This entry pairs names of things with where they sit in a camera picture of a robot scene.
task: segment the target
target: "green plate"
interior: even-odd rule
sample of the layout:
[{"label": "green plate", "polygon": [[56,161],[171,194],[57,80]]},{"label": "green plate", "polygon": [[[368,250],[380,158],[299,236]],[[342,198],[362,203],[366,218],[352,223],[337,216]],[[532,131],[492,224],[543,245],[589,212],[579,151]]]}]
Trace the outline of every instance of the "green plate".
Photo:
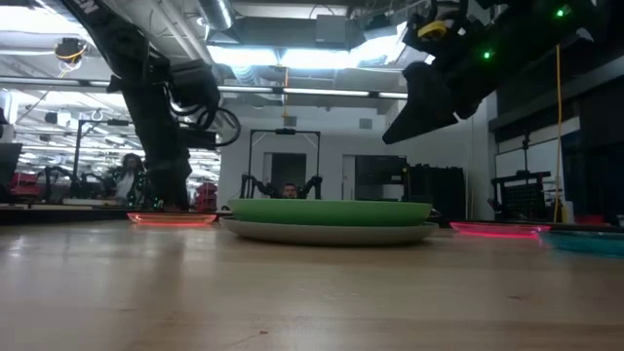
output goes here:
[{"label": "green plate", "polygon": [[427,219],[430,204],[375,201],[232,199],[239,220],[333,226],[415,226]]}]

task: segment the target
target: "doorway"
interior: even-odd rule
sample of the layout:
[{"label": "doorway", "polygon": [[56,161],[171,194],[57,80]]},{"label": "doorway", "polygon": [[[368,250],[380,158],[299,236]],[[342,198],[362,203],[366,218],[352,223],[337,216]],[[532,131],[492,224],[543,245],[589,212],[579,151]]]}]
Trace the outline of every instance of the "doorway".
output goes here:
[{"label": "doorway", "polygon": [[267,152],[264,154],[264,181],[278,189],[286,183],[303,186],[307,181],[306,162],[306,154]]}]

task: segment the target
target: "blue plate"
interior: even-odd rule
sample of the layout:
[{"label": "blue plate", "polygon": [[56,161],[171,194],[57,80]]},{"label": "blue plate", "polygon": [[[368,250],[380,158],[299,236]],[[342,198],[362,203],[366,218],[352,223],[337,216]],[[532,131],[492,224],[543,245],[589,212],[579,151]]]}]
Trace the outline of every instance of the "blue plate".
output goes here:
[{"label": "blue plate", "polygon": [[551,230],[539,239],[555,249],[624,257],[624,233]]}]

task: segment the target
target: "red glowing pad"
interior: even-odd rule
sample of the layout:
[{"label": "red glowing pad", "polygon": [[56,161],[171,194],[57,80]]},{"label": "red glowing pad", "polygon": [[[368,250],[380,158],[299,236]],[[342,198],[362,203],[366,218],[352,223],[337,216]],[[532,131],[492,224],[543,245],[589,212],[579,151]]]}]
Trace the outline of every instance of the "red glowing pad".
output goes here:
[{"label": "red glowing pad", "polygon": [[128,214],[128,218],[141,225],[204,226],[216,219],[216,214]]},{"label": "red glowing pad", "polygon": [[537,233],[547,231],[550,225],[521,223],[482,223],[451,222],[450,226],[465,235],[477,235],[495,238],[530,238],[536,239]]}]

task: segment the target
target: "metal beam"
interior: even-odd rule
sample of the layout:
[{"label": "metal beam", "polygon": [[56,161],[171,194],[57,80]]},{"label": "metal beam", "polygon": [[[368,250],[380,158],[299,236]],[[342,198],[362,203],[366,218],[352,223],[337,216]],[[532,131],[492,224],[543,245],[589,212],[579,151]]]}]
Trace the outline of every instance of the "metal beam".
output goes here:
[{"label": "metal beam", "polygon": [[[601,67],[580,75],[578,78],[562,86],[562,98],[567,100],[578,97],[602,84],[608,83],[624,75],[624,57],[617,58]],[[557,91],[542,95],[521,107],[509,111],[489,121],[491,131],[499,130],[514,122],[520,121],[534,113],[557,104]]]},{"label": "metal beam", "polygon": [[[84,89],[105,93],[107,81],[90,81],[82,79],[29,78],[0,76],[0,86],[10,89],[46,90],[52,87],[55,91],[83,92]],[[381,98],[408,99],[407,93],[350,91],[338,89],[308,89],[297,87],[250,87],[250,86],[218,86],[222,93],[238,94],[276,94],[294,96],[343,97],[343,98]]]}]

